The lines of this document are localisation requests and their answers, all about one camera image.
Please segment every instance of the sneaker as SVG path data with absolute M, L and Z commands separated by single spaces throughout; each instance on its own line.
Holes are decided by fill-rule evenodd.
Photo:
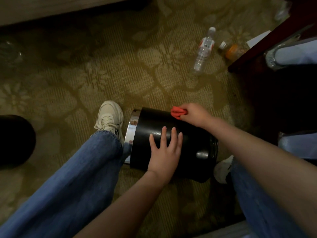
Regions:
M 216 164 L 214 168 L 214 176 L 220 184 L 227 184 L 226 178 L 227 175 L 230 173 L 232 160 L 233 155 Z
M 124 137 L 122 135 L 123 112 L 119 104 L 114 101 L 105 101 L 98 113 L 98 119 L 95 128 L 99 130 L 107 130 L 112 132 L 124 144 Z

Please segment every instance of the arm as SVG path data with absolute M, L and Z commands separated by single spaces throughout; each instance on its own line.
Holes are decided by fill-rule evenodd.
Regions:
M 162 129 L 158 149 L 150 135 L 152 155 L 144 176 L 82 229 L 75 237 L 131 237 L 135 236 L 148 211 L 172 178 L 178 165 L 183 134 L 177 137 L 172 129 L 171 142 L 166 147 L 166 127 Z
M 181 119 L 201 127 L 232 152 L 263 189 L 309 235 L 317 236 L 317 167 L 275 145 L 212 117 L 198 104 L 184 104 Z

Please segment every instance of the floral carpet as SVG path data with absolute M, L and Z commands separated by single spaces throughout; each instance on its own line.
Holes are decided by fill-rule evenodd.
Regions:
M 252 108 L 228 63 L 216 51 L 224 40 L 245 42 L 275 27 L 281 0 L 129 0 L 91 10 L 2 27 L 22 53 L 1 63 L 0 114 L 28 119 L 37 135 L 23 165 L 0 171 L 0 222 L 60 168 L 95 131 L 99 106 L 120 104 L 126 130 L 133 108 L 169 111 L 198 102 L 248 130 Z M 216 27 L 215 47 L 202 76 L 190 74 L 197 45 Z M 230 153 L 220 144 L 218 159 Z M 114 199 L 143 172 L 124 166 Z M 192 236 L 236 221 L 234 194 L 212 178 L 175 178 L 146 217 L 138 237 Z

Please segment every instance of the hand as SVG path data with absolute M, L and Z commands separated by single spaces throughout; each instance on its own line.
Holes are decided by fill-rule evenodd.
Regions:
M 147 168 L 148 172 L 154 172 L 163 186 L 171 180 L 181 153 L 183 144 L 183 133 L 180 132 L 177 137 L 176 128 L 172 128 L 171 142 L 167 147 L 166 144 L 166 127 L 162 128 L 161 147 L 157 148 L 154 137 L 150 134 L 151 159 Z
M 180 119 L 195 125 L 196 127 L 204 128 L 211 118 L 211 115 L 198 103 L 185 103 L 180 106 L 188 111 L 187 115 L 181 115 Z

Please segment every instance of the person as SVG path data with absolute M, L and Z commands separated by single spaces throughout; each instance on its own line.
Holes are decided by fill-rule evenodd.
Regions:
M 183 104 L 181 119 L 204 128 L 234 155 L 215 167 L 217 180 L 231 176 L 241 208 L 259 237 L 317 236 L 317 167 L 212 117 L 199 104 Z M 0 237 L 130 237 L 177 167 L 182 134 L 172 129 L 166 145 L 162 128 L 144 176 L 111 204 L 118 180 L 123 141 L 122 110 L 102 104 L 93 134 L 0 227 Z

